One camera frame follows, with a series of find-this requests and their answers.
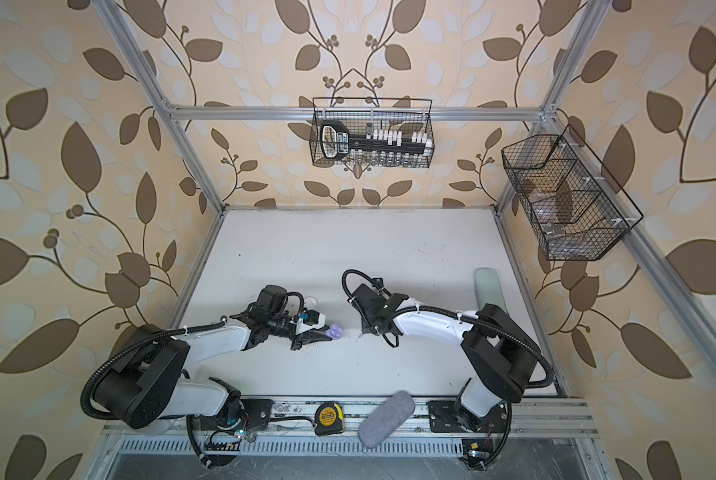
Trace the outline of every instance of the yellow and black tape measure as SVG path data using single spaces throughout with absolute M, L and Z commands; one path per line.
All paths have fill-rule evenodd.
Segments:
M 345 416 L 336 402 L 325 402 L 315 411 L 315 434 L 333 435 L 345 430 Z

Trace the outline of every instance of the black wire mesh basket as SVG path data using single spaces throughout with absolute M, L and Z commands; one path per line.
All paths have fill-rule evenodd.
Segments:
M 313 165 L 429 168 L 431 107 L 432 100 L 420 98 L 314 98 Z
M 503 148 L 502 160 L 539 247 L 548 260 L 600 260 L 643 213 L 601 159 L 591 173 L 574 151 L 578 135 L 539 134 Z M 633 211 L 607 195 L 622 194 Z

